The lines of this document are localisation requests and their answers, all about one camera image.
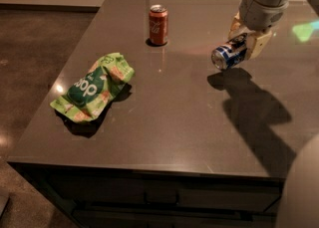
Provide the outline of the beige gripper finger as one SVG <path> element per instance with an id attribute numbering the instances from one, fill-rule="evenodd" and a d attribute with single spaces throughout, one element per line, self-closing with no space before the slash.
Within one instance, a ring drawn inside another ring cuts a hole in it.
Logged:
<path id="1" fill-rule="evenodd" d="M 271 31 L 257 31 L 249 33 L 246 39 L 246 54 L 245 59 L 255 59 L 259 56 L 263 48 L 268 44 L 272 37 Z"/>
<path id="2" fill-rule="evenodd" d="M 247 30 L 246 25 L 241 20 L 240 14 L 237 13 L 233 17 L 232 22 L 230 24 L 230 29 L 228 32 L 228 39 L 231 40 L 231 39 L 233 39 L 233 38 L 235 38 L 243 33 L 247 33 L 247 32 L 248 32 L 248 30 Z"/>

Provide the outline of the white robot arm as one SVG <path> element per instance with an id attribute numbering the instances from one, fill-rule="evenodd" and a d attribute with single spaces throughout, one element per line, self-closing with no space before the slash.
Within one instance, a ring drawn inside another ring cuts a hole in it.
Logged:
<path id="1" fill-rule="evenodd" d="M 319 14 L 319 0 L 306 0 Z M 244 30 L 245 57 L 257 57 L 271 38 L 270 30 L 280 20 L 289 0 L 241 0 L 228 33 L 233 38 Z M 280 200 L 275 228 L 319 228 L 319 135 L 309 140 L 295 157 Z"/>

